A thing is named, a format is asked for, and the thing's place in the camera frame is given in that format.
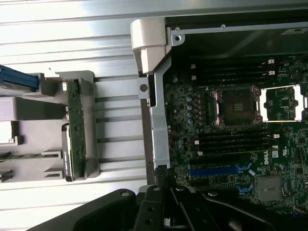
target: chip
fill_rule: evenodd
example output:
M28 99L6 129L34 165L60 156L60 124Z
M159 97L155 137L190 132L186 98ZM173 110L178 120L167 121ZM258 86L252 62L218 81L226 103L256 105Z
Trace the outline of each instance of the chip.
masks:
M281 199L281 183L279 176L259 177L257 179L258 198L262 202Z
M305 137L299 137L298 143L306 143L306 138Z

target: cpu socket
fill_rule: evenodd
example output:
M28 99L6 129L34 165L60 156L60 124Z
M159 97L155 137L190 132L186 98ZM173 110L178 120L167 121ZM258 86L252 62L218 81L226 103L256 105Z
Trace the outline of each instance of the cpu socket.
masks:
M262 122L260 114L260 89L252 87L226 88L210 92L215 101L217 128L241 128Z

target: white label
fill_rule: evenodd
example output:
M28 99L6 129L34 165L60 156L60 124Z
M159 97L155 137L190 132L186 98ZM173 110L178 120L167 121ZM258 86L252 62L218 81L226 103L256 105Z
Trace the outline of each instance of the white label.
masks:
M272 151L272 152L271 152L271 156L272 156L273 158L278 158L278 157L279 157L278 151Z
M282 33L282 35L295 35L295 34L303 34L308 31L308 28L295 28L288 29Z
M264 164L265 165L269 164L269 153L268 152L264 154Z
M249 172L253 177L256 175L256 173L255 173L253 170L251 170L251 169L250 169L248 172Z
M284 147L284 149L283 149L283 151L282 151L282 155L283 155L283 156L287 156L287 155L288 155L287 147Z

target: green circuit board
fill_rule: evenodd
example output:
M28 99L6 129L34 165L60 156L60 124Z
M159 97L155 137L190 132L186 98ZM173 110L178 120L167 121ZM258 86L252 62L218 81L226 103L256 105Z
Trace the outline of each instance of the green circuit board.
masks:
M178 184L306 216L308 63L284 63L294 58L172 65L164 94Z
M84 130L84 118L80 97L80 86L78 80L68 80L67 86L67 107L69 120L69 141L71 173L66 174L68 181L74 181L84 176L86 163L86 139Z

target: capacitor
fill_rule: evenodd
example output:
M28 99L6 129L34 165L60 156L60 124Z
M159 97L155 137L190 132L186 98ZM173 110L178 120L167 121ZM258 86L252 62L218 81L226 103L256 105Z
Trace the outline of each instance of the capacitor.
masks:
M287 166L286 166L286 165L280 164L279 167L280 167L280 169L281 169L282 171L287 170Z

